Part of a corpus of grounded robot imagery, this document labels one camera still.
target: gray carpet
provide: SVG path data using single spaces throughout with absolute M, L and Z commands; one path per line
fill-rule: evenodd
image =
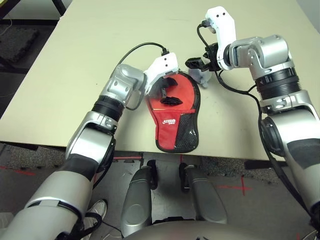
M 6 30 L 7 27 L 0 25 L 0 56 L 16 63 L 27 54 L 39 31 L 20 26 L 11 26 Z

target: black strap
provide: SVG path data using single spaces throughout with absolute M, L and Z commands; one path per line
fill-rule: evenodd
M 85 218 L 94 218 L 94 219 L 96 219 L 97 222 L 92 227 L 89 227 L 87 229 L 72 232 L 69 236 L 67 236 L 68 240 L 81 240 L 85 236 L 92 234 L 93 231 L 98 229 L 102 223 L 102 217 L 98 213 L 95 213 L 95 212 L 87 212 L 85 214 Z

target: floor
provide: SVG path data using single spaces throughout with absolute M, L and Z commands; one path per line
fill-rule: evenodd
M 40 36 L 18 65 L 30 67 L 41 48 L 50 36 L 53 27 L 39 26 Z M 21 74 L 0 73 L 0 117 L 9 104 L 14 92 L 23 81 Z M 158 188 L 152 191 L 152 220 L 161 220 L 168 216 L 194 218 L 191 196 L 180 191 L 178 166 L 180 156 L 177 154 L 144 153 L 147 160 L 156 159 L 159 175 Z M 224 166 L 208 165 L 208 161 L 224 163 L 227 159 L 201 158 L 199 156 L 183 156 L 188 164 L 197 164 L 209 175 L 225 205 L 228 222 L 254 232 L 257 236 L 270 240 L 301 239 L 312 231 L 308 225 L 309 218 L 295 202 L 277 177 L 270 173 L 268 180 L 261 176 L 265 173 L 251 171 L 234 171 L 232 174 L 222 174 L 225 170 L 213 171 Z M 39 148 L 37 151 L 25 150 L 19 147 L 0 144 L 0 212 L 17 214 L 24 204 L 40 186 L 64 161 L 64 153 Z M 101 183 L 93 191 L 91 203 L 99 199 L 108 201 L 108 211 L 105 221 L 120 227 L 122 205 L 133 174 L 139 169 L 140 162 L 114 162 Z M 245 192 L 241 190 L 241 177 L 245 175 Z M 92 240 L 117 239 L 119 233 L 102 225 L 95 231 Z

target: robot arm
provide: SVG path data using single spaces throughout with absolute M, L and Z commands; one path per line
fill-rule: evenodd
M 178 71 L 177 57 L 169 53 L 155 59 L 142 72 L 118 65 L 66 148 L 66 162 L 51 174 L 1 236 L 2 240 L 66 239 L 85 217 L 94 175 L 112 163 L 114 133 L 134 91 L 148 94 L 160 78 Z
M 267 148 L 284 157 L 307 210 L 319 219 L 320 121 L 286 41 L 279 35 L 236 40 L 234 20 L 222 6 L 209 9 L 202 25 L 217 34 L 213 59 L 220 69 L 250 69 L 267 114 L 260 123 Z

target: black cable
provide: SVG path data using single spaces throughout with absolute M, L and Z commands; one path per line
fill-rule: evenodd
M 122 62 L 123 62 L 133 51 L 135 51 L 135 50 L 137 50 L 138 48 L 141 48 L 141 47 L 143 47 L 143 46 L 146 46 L 146 45 L 154 45 L 154 46 L 157 46 L 157 47 L 159 47 L 159 48 L 162 48 L 162 54 L 163 54 L 163 55 L 168 52 L 168 50 L 167 50 L 164 46 L 162 46 L 161 44 L 159 44 L 159 43 L 156 43 L 156 42 L 144 42 L 144 43 L 141 43 L 141 44 L 135 46 L 134 48 L 130 49 L 130 50 L 120 59 L 120 61 L 117 63 L 117 66 L 118 66 L 119 64 L 122 64 Z
M 142 100 L 144 99 L 145 91 L 146 91 L 146 89 L 145 89 L 146 84 L 147 84 L 147 79 L 144 78 L 143 83 L 142 83 L 142 85 L 141 85 L 141 87 L 139 89 L 140 90 L 140 97 L 139 97 L 139 101 L 138 101 L 137 105 L 135 107 L 133 107 L 133 108 L 127 106 L 126 109 L 128 109 L 130 111 L 137 110 L 137 108 L 140 106 Z
M 198 27 L 196 28 L 196 32 L 199 36 L 199 38 L 201 39 L 201 41 L 203 42 L 203 44 L 207 47 L 207 50 L 210 51 L 209 45 L 206 42 L 206 40 L 202 37 L 201 33 L 200 33 L 200 28 L 201 27 L 207 27 L 206 26 L 207 23 L 202 22 L 201 24 L 198 25 Z M 269 152 L 268 148 L 267 148 L 267 144 L 265 142 L 264 136 L 263 136 L 263 131 L 262 131 L 262 126 L 261 126 L 261 121 L 262 121 L 262 111 L 260 108 L 260 103 L 259 100 L 252 94 L 250 94 L 249 92 L 255 87 L 252 86 L 251 88 L 249 88 L 248 91 L 242 91 L 242 90 L 238 90 L 235 89 L 229 85 L 227 85 L 222 77 L 223 70 L 221 70 L 219 72 L 219 74 L 217 74 L 217 72 L 215 71 L 215 76 L 218 80 L 218 82 L 227 90 L 234 92 L 234 93 L 238 93 L 238 94 L 242 94 L 242 95 L 247 95 L 250 96 L 251 98 L 253 98 L 257 104 L 258 107 L 258 130 L 259 130 L 259 135 L 260 135 L 260 139 L 264 148 L 264 151 L 267 155 L 267 157 L 269 158 L 269 161 L 276 173 L 276 175 L 278 176 L 278 178 L 282 181 L 283 185 L 287 188 L 287 190 L 290 192 L 290 194 L 294 197 L 294 199 L 301 205 L 301 207 L 308 213 L 308 215 L 311 217 L 311 221 L 313 222 L 314 227 L 318 230 L 319 229 L 319 220 L 313 216 L 307 209 L 305 202 L 303 201 L 301 195 L 299 194 L 299 192 L 296 190 L 296 188 L 293 186 L 293 184 L 290 182 L 290 180 L 288 179 L 288 176 L 286 175 L 286 173 L 284 172 L 284 170 L 281 168 L 281 166 L 278 164 L 277 160 L 272 156 L 272 154 Z
M 93 188 L 92 189 L 95 189 L 96 186 L 98 186 L 98 184 L 101 182 L 101 180 L 105 177 L 105 175 L 107 174 L 111 164 L 112 164 L 112 161 L 113 161 L 114 157 L 113 157 L 113 154 L 112 154 L 112 157 L 110 158 L 109 162 L 108 162 L 108 165 L 105 166 L 105 169 L 103 171 L 103 173 L 101 174 L 101 176 L 98 178 L 98 180 L 93 184 Z
M 162 46 L 162 45 L 159 44 L 159 43 L 156 43 L 156 42 L 144 42 L 144 43 L 141 43 L 141 44 L 135 46 L 134 48 L 130 49 L 130 50 L 120 59 L 120 61 L 117 63 L 117 66 L 118 66 L 119 64 L 122 64 L 122 62 L 123 62 L 133 51 L 135 51 L 135 50 L 137 50 L 138 48 L 141 48 L 141 47 L 143 47 L 143 46 L 147 46 L 147 45 L 154 45 L 154 46 L 157 46 L 157 47 L 161 48 L 161 49 L 162 49 L 162 53 L 161 53 L 162 56 L 169 53 L 169 51 L 168 51 L 164 46 Z M 133 107 L 133 108 L 126 106 L 126 107 L 125 107 L 126 109 L 128 109 L 128 110 L 130 110 L 130 111 L 134 111 L 134 110 L 136 110 L 136 109 L 140 106 L 140 104 L 141 104 L 141 102 L 142 102 L 142 100 L 144 99 L 144 96 L 145 96 L 145 86 L 146 86 L 146 84 L 147 84 L 147 80 L 144 79 L 144 80 L 143 80 L 143 83 L 142 83 L 142 86 L 141 86 L 140 89 L 139 89 L 139 90 L 140 90 L 140 97 L 139 97 L 139 100 L 138 100 L 137 105 L 136 105 L 135 107 Z
M 121 230 L 120 230 L 119 228 L 117 228 L 117 227 L 115 227 L 115 226 L 112 226 L 112 225 L 110 225 L 109 223 L 106 223 L 105 221 L 102 221 L 102 223 L 105 224 L 105 225 L 107 225 L 107 226 L 109 226 L 109 227 L 111 227 L 111 228 L 113 228 L 113 229 L 115 229 L 115 230 L 118 230 L 118 231 L 121 233 Z
M 250 93 L 255 87 L 256 87 L 257 85 L 255 84 L 255 85 L 253 85 L 252 87 L 250 87 L 249 89 L 248 89 L 248 93 Z
M 196 27 L 196 33 L 198 34 L 199 38 L 201 39 L 201 41 L 203 42 L 203 44 L 208 48 L 208 51 L 209 51 L 209 45 L 208 43 L 206 42 L 206 40 L 204 39 L 204 37 L 201 35 L 200 33 L 200 28 L 204 28 L 204 26 L 202 24 L 199 24 L 197 27 Z

